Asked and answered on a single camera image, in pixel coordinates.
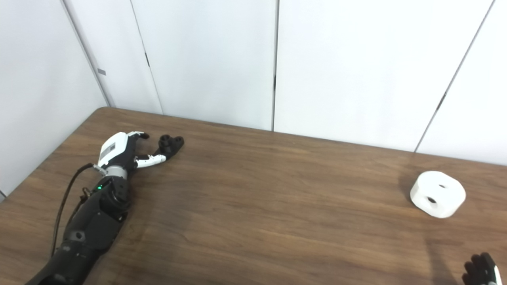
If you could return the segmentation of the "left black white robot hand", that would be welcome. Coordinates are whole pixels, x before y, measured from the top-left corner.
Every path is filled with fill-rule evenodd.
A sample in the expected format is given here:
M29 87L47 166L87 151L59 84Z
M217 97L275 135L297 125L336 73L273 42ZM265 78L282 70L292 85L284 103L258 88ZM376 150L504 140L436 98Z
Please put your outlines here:
M108 173L113 169L123 169L128 173L167 161L167 156L163 154L136 155L138 139L149 137L147 133L141 131L116 133L102 145L98 166Z

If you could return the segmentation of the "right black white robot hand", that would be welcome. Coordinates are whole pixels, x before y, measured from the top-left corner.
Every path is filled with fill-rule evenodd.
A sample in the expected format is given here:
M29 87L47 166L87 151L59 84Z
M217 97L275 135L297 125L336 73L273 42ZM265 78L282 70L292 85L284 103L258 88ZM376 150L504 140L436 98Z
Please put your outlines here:
M502 285L502 277L492 256L483 252L472 255L464 263L465 272L462 281L465 285Z

